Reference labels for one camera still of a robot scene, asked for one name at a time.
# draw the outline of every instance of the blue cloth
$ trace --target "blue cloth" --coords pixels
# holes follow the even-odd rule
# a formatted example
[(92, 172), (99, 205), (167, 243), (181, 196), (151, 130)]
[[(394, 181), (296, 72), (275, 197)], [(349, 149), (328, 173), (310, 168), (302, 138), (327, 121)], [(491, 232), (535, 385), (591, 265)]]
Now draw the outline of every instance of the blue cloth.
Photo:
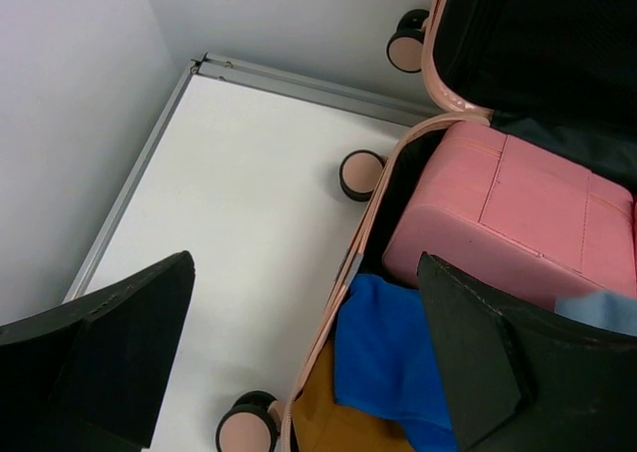
[(557, 299), (554, 311), (589, 326), (637, 336), (637, 301), (612, 291), (597, 291), (582, 298)]
[(420, 293), (354, 278), (334, 338), (336, 403), (400, 423), (418, 452), (456, 451)]

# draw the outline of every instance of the white platform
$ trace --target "white platform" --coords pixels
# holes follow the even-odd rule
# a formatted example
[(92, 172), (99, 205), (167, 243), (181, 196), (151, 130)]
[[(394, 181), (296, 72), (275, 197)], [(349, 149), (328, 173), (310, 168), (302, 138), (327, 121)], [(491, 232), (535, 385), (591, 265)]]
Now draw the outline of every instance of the white platform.
[(363, 211), (337, 181), (406, 127), (194, 77), (88, 291), (181, 250), (197, 270), (153, 452), (214, 450), (234, 399), (287, 399)]

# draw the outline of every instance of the pink pouch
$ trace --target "pink pouch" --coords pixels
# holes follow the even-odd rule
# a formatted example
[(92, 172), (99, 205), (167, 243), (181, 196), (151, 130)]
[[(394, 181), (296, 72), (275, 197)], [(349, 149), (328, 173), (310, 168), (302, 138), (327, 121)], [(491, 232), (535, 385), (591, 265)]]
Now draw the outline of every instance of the pink pouch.
[(423, 251), (539, 306), (610, 289), (635, 297), (633, 199), (590, 170), (488, 126), (445, 134), (383, 263), (417, 287)]

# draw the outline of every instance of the metal edge trim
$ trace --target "metal edge trim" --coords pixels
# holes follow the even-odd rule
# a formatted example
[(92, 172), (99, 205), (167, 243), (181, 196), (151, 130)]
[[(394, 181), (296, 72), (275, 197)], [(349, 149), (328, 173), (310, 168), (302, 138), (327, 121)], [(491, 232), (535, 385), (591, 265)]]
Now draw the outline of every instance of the metal edge trim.
[(356, 253), (354, 260), (351, 262), (351, 267), (347, 272), (347, 276), (345, 276), (345, 279), (342, 281), (343, 284), (346, 285), (348, 288), (351, 285), (351, 282), (354, 281), (354, 277), (358, 274), (358, 270), (360, 269), (360, 265), (362, 263), (362, 257), (362, 253)]
[(100, 232), (93, 242), (87, 257), (82, 263), (75, 279), (71, 283), (71, 287), (69, 288), (63, 303), (79, 298), (87, 291), (87, 287), (93, 278), (93, 274), (98, 268), (100, 260), (104, 256), (106, 247), (108, 246), (108, 243), (110, 242), (110, 239), (112, 238), (112, 235), (114, 234), (117, 225), (119, 224), (119, 221), (121, 220), (121, 217), (123, 216), (123, 213), (126, 210), (126, 207), (128, 206), (128, 203), (130, 202), (130, 199), (132, 198), (132, 195), (137, 188), (152, 155), (155, 152), (155, 149), (159, 145), (159, 142), (163, 137), (163, 133), (165, 132), (166, 127), (168, 126), (168, 123), (170, 122), (170, 119), (172, 118), (172, 115), (183, 96), (183, 93), (190, 83), (190, 79), (192, 79), (193, 75), (196, 73), (197, 66), (197, 62), (191, 62), (179, 78), (177, 85), (168, 98), (168, 102), (161, 111), (155, 126), (150, 132), (148, 140), (144, 144), (141, 153), (132, 167), (132, 170), (128, 174), (121, 191), (110, 208), (110, 212), (108, 213), (102, 228), (100, 228)]
[(441, 112), (433, 106), (421, 106), (212, 54), (204, 57), (199, 74), (405, 126), (413, 126)]

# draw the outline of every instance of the suitcase wheel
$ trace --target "suitcase wheel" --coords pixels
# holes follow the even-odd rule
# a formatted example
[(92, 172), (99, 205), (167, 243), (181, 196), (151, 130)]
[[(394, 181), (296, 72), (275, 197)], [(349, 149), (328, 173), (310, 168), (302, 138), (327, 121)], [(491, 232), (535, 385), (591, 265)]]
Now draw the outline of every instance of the suitcase wheel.
[(398, 26), (396, 27), (396, 32), (402, 31), (403, 29), (415, 29), (420, 31), (428, 17), (428, 10), (413, 9), (400, 18)]
[(233, 404), (233, 407), (236, 407), (237, 405), (252, 404), (257, 407), (261, 407), (263, 410), (268, 410), (270, 404), (272, 404), (275, 400), (277, 400), (277, 398), (268, 392), (264, 392), (263, 390), (253, 390), (239, 397)]
[(338, 176), (343, 193), (354, 201), (368, 201), (378, 184), (387, 159), (370, 150), (356, 150), (340, 163)]
[(422, 45), (425, 42), (425, 21), (429, 11), (414, 9), (402, 16), (396, 32), (387, 42), (386, 55), (389, 63), (401, 72), (420, 72)]
[(217, 426), (215, 442), (219, 452), (273, 452), (279, 430), (270, 412), (276, 398), (261, 390), (239, 397)]

